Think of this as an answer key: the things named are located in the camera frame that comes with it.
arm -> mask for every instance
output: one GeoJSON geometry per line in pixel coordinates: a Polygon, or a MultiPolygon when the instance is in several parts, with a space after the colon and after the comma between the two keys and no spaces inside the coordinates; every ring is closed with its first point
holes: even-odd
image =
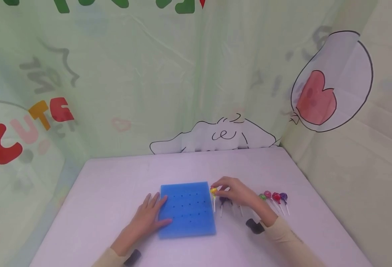
{"type": "Polygon", "coordinates": [[[282,217],[261,200],[254,191],[239,179],[223,177],[213,183],[213,187],[221,186],[216,193],[219,197],[227,197],[233,202],[253,209],[261,218],[266,230],[266,237],[273,242],[278,251],[288,260],[292,267],[324,267],[325,265],[314,255],[310,248],[289,228],[282,217]]]}
{"type": "Polygon", "coordinates": [[[122,230],[111,247],[106,249],[92,267],[122,267],[138,241],[172,222],[171,219],[156,221],[157,213],[165,204],[167,196],[157,201],[159,193],[156,193],[153,199],[150,198],[151,194],[148,194],[129,225],[122,230]]]}

red lollipop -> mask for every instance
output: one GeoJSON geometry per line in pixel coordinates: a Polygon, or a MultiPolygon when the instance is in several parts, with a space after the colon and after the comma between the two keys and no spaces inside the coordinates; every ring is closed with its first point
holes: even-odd
{"type": "Polygon", "coordinates": [[[283,212],[282,206],[280,205],[280,194],[277,192],[274,192],[272,197],[279,204],[280,210],[282,211],[283,215],[285,215],[285,213],[283,212]]]}
{"type": "Polygon", "coordinates": [[[277,203],[280,204],[280,194],[279,193],[274,192],[272,197],[274,200],[276,200],[277,203]]]}

red heart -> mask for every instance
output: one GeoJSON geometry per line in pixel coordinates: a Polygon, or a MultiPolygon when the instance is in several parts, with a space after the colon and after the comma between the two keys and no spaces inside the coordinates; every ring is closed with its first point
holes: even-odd
{"type": "Polygon", "coordinates": [[[337,109],[334,89],[324,87],[325,76],[320,70],[314,70],[298,99],[297,109],[301,118],[311,124],[322,125],[337,109]]]}

right hand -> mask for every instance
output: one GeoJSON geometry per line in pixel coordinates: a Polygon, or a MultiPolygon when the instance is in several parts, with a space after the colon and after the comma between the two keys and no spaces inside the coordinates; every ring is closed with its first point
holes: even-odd
{"type": "Polygon", "coordinates": [[[237,178],[224,176],[212,184],[212,187],[221,188],[215,193],[218,197],[227,197],[238,205],[252,207],[260,198],[237,178]]]}
{"type": "Polygon", "coordinates": [[[221,186],[221,188],[215,193],[216,196],[227,197],[238,205],[252,208],[267,227],[271,227],[277,220],[277,214],[270,206],[239,179],[224,176],[212,184],[212,187],[217,188],[218,186],[221,186]]]}

purple lollipop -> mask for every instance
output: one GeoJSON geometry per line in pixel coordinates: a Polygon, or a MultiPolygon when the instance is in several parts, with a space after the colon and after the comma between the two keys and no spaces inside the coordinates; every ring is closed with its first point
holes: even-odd
{"type": "Polygon", "coordinates": [[[288,202],[286,202],[286,200],[288,200],[288,195],[286,193],[280,193],[280,198],[285,202],[286,211],[288,211],[289,215],[288,202]]]}

